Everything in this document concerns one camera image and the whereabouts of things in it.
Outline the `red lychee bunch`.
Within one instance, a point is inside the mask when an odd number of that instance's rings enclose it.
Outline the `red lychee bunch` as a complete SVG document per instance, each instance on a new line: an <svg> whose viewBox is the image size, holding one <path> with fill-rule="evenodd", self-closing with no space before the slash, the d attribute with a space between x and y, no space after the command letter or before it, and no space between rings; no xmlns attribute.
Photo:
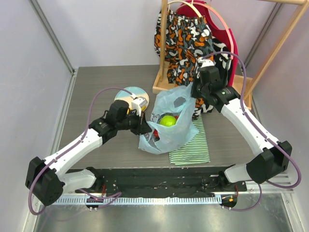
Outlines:
<svg viewBox="0 0 309 232"><path fill-rule="evenodd" d="M162 115L160 115L160 114L151 114L150 121L151 121L151 122L154 122L154 121L156 120L156 122L159 124L161 118L162 118L163 116L165 116L165 115L174 116L174 117L176 117L176 119L179 118L178 115L173 115L173 114L168 114L168 113L162 114ZM147 140L149 140L151 137L153 137L155 141L160 140L157 129L153 129L152 133L147 133L147 134L144 135L144 137L145 137Z"/></svg>

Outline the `green apple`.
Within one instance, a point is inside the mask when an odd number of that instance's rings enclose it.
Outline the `green apple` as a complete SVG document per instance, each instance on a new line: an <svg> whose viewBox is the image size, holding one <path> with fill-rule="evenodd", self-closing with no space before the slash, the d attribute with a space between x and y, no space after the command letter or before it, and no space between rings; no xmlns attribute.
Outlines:
<svg viewBox="0 0 309 232"><path fill-rule="evenodd" d="M165 127L171 127L171 126L174 126L176 122L177 122L176 117L165 115L161 118L159 124Z"/></svg>

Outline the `light blue plastic bag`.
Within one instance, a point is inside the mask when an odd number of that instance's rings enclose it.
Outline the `light blue plastic bag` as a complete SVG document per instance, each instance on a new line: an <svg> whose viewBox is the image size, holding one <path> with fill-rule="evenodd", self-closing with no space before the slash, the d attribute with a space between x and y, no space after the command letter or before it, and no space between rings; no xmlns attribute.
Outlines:
<svg viewBox="0 0 309 232"><path fill-rule="evenodd" d="M162 154L174 151L187 144L198 133L198 129L192 122L195 112L195 98L191 97L193 84L179 86L168 91L161 91L156 99L151 114L173 114L179 118L174 126L165 127L156 122L147 121L153 129L157 129L160 140L153 137L147 140L140 136L139 149L152 154Z"/></svg>

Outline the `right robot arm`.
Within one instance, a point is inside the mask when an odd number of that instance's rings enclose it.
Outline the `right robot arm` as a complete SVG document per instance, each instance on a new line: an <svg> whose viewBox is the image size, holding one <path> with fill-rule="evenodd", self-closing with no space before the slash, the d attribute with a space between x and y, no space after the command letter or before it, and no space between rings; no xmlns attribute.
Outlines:
<svg viewBox="0 0 309 232"><path fill-rule="evenodd" d="M193 80L192 97L203 99L224 115L240 132L251 148L254 159L248 163L232 165L218 178L224 191L231 190L236 182L252 180L257 184L275 177L287 169L292 146L288 141L277 142L278 147L266 140L248 120L251 112L241 106L240 95L233 87L224 86L215 66L200 68Z"/></svg>

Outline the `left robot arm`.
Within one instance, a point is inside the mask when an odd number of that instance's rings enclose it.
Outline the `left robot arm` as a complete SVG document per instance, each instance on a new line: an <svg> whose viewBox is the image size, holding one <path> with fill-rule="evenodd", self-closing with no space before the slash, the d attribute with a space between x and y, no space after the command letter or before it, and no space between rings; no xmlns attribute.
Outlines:
<svg viewBox="0 0 309 232"><path fill-rule="evenodd" d="M86 130L60 151L44 158L33 158L28 166L26 187L44 206L50 206L64 193L89 189L97 193L102 189L103 178L89 167L69 173L69 169L85 155L115 137L118 131L129 130L135 135L151 132L144 110L148 102L143 97L131 103L115 100L102 117L92 121Z"/></svg>

